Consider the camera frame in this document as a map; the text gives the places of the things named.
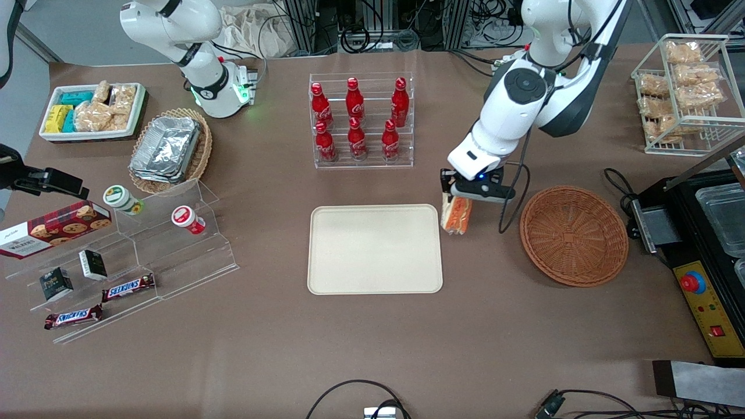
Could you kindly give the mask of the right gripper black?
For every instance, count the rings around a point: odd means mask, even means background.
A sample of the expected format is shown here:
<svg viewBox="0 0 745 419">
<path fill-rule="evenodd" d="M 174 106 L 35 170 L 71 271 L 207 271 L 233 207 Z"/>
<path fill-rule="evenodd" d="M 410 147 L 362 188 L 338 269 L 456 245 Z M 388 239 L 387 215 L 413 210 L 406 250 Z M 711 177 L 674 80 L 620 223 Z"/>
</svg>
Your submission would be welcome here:
<svg viewBox="0 0 745 419">
<path fill-rule="evenodd" d="M 1 144 L 1 189 L 53 191 L 86 200 L 90 191 L 82 179 L 53 169 L 27 168 L 18 151 Z"/>
</svg>

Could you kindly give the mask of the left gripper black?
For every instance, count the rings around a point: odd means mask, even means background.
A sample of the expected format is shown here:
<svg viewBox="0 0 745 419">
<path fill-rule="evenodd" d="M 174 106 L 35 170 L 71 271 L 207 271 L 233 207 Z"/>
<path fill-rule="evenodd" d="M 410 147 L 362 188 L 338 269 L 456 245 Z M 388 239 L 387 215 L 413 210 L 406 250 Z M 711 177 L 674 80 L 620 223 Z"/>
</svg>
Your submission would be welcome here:
<svg viewBox="0 0 745 419">
<path fill-rule="evenodd" d="M 445 199 L 452 199 L 453 194 L 450 191 L 452 184 L 458 185 L 458 188 L 496 188 L 501 186 L 502 178 L 505 175 L 503 169 L 493 169 L 479 173 L 473 180 L 469 180 L 459 172 L 451 169 L 440 169 L 440 185 L 442 194 Z"/>
</svg>

